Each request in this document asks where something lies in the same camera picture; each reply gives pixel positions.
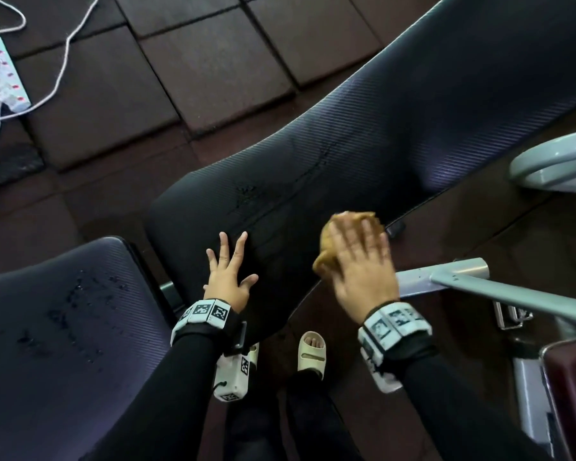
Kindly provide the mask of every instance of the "long black sleeve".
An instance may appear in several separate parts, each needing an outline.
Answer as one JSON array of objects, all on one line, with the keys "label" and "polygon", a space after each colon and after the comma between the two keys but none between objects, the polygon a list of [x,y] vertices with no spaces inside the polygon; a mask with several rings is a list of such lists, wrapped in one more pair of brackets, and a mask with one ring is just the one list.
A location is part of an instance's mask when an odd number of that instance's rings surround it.
[{"label": "long black sleeve", "polygon": [[181,337],[90,461],[196,459],[221,354],[219,341],[201,334]]},{"label": "long black sleeve", "polygon": [[484,403],[445,363],[428,356],[398,375],[444,461],[550,461],[512,421]]}]

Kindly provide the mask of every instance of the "person's left hand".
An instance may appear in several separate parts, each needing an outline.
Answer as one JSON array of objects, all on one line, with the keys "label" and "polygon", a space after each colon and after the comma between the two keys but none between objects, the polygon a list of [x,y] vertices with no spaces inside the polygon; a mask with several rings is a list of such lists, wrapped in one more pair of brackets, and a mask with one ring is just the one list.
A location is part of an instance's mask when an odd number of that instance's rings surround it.
[{"label": "person's left hand", "polygon": [[228,235],[220,233],[220,261],[215,260],[215,253],[212,249],[207,249],[209,258],[209,282],[203,286],[205,295],[203,299],[221,299],[230,304],[232,309],[239,313],[245,309],[249,299],[250,288],[258,281],[255,273],[244,279],[237,285],[237,273],[243,262],[243,251],[246,244],[247,232],[243,232],[237,244],[235,253],[230,258],[230,248],[228,247]]}]

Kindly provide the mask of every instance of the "tiled floor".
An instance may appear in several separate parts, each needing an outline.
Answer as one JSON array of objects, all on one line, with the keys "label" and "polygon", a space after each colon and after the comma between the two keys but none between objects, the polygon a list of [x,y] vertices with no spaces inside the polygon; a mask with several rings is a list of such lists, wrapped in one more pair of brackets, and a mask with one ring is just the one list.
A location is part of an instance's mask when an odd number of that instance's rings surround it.
[{"label": "tiled floor", "polygon": [[[38,100],[88,0],[7,1],[29,19],[5,38]],[[114,234],[135,242],[166,281],[142,230],[150,202],[312,107],[437,1],[101,0],[73,44],[57,97],[0,135],[0,273]],[[0,10],[0,23],[14,21]],[[572,131],[576,112],[526,146]],[[509,184],[507,165],[519,151],[406,216],[392,245],[397,268],[482,256],[493,279],[576,297],[576,196]],[[490,304],[457,293],[414,302],[451,363],[516,417],[507,336]],[[263,343],[261,369],[281,387],[295,370],[298,338],[318,330],[329,345],[331,394],[366,459],[437,459],[407,397],[383,398],[373,386],[354,328],[319,285]],[[547,342],[555,330],[538,318],[527,334]],[[210,405],[200,459],[221,458],[224,410]]]}]

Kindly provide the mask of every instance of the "black pants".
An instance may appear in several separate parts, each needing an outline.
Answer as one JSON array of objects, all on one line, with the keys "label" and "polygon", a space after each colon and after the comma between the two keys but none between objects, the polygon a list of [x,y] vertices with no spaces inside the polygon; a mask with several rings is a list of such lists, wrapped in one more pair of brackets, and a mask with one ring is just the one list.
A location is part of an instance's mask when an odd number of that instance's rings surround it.
[{"label": "black pants", "polygon": [[[320,377],[300,371],[286,388],[288,425],[301,461],[358,460],[362,457]],[[230,403],[224,437],[226,461],[285,461],[277,397],[250,376],[241,401]]]}]

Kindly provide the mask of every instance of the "yellow cloth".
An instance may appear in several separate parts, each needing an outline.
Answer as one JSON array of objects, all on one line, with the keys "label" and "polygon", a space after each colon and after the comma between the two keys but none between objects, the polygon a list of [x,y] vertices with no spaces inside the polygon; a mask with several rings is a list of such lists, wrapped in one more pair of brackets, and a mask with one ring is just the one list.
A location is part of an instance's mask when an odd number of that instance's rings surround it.
[{"label": "yellow cloth", "polygon": [[[373,234],[379,235],[384,232],[384,226],[382,226],[380,220],[375,216],[375,212],[348,212],[348,216],[352,218],[352,223],[354,223],[354,227],[356,228],[356,232],[358,233],[361,242],[364,242],[365,240],[362,227],[362,221],[365,219],[369,220]],[[335,221],[337,217],[338,214],[330,217],[330,220],[324,225],[323,230],[320,233],[320,255],[318,255],[313,265],[314,272],[320,277],[324,276],[324,270],[322,269],[323,265],[330,270],[341,270],[339,262],[337,261],[337,252],[335,252],[333,240],[331,239],[329,231],[331,222]]]}]

